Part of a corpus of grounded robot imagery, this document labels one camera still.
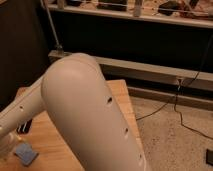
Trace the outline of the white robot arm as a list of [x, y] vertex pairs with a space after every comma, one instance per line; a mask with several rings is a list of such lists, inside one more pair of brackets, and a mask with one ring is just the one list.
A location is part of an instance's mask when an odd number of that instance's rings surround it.
[[42, 111], [85, 171], [151, 171], [94, 57], [54, 62], [0, 112], [0, 139]]

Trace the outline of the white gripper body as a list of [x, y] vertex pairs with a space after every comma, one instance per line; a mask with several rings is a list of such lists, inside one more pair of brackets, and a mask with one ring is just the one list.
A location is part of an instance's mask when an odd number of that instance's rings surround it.
[[0, 160], [6, 159], [20, 142], [20, 137], [12, 132], [0, 139]]

